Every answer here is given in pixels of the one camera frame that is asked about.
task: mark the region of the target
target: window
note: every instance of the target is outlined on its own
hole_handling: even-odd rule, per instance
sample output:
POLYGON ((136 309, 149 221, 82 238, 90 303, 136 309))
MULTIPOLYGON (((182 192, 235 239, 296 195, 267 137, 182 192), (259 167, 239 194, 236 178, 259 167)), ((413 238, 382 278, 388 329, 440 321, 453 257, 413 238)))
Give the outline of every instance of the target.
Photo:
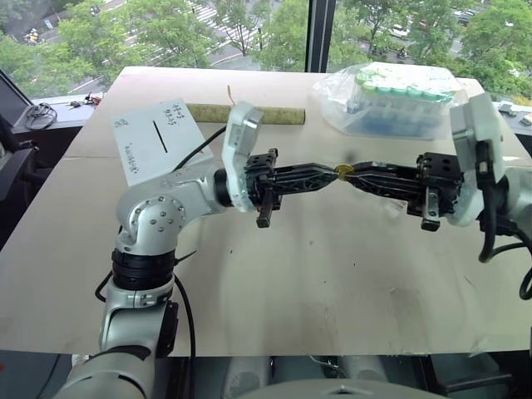
POLYGON ((328 71, 369 61, 445 67, 532 105, 532 2, 337 0, 328 71))
POLYGON ((303 71, 307 20, 305 0, 2 0, 0 69, 30 98, 130 65, 303 71))

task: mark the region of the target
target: black line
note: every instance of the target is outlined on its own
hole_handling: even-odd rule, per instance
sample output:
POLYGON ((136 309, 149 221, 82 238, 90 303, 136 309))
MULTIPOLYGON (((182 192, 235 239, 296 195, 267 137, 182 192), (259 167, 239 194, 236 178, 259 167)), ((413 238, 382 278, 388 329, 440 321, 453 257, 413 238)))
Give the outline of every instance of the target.
POLYGON ((155 121, 153 122, 153 126, 155 126, 155 131, 157 132, 157 135, 159 136, 160 143, 163 145, 163 148, 165 149, 165 153, 168 154, 168 150, 166 149, 165 142, 163 141, 163 138, 160 136, 159 128, 157 127, 157 124, 155 121))

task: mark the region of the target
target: plastic bag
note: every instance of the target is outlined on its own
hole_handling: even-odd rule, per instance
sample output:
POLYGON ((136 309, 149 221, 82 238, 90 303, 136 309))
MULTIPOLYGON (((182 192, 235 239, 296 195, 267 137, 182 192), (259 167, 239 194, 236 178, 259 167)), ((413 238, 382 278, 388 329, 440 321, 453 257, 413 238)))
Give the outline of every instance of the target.
POLYGON ((449 132, 449 109, 467 101, 445 68, 371 62, 313 86, 323 118, 348 135, 434 140, 449 132))

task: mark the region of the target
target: white paper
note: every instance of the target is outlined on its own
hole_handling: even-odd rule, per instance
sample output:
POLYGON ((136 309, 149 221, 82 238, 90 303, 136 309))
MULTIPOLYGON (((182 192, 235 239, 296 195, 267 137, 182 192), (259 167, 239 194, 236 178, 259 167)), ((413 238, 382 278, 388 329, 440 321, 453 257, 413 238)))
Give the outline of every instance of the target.
MULTIPOLYGON (((182 99, 113 118, 113 133, 129 186, 170 173, 204 142, 182 99)), ((213 158, 209 147, 187 165, 213 158)))

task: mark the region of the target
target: gold coin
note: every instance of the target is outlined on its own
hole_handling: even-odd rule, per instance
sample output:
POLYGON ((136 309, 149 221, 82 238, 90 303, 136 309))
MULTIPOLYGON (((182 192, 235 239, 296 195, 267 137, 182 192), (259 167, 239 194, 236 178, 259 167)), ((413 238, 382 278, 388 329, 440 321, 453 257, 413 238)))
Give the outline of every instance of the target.
POLYGON ((336 168, 334 168, 334 171, 336 173, 338 173, 338 178, 340 180, 343 180, 345 181, 345 176, 347 173, 352 173, 355 171, 355 168, 353 168, 352 166, 350 165, 346 165, 346 164, 342 164, 342 165, 338 165, 336 168))

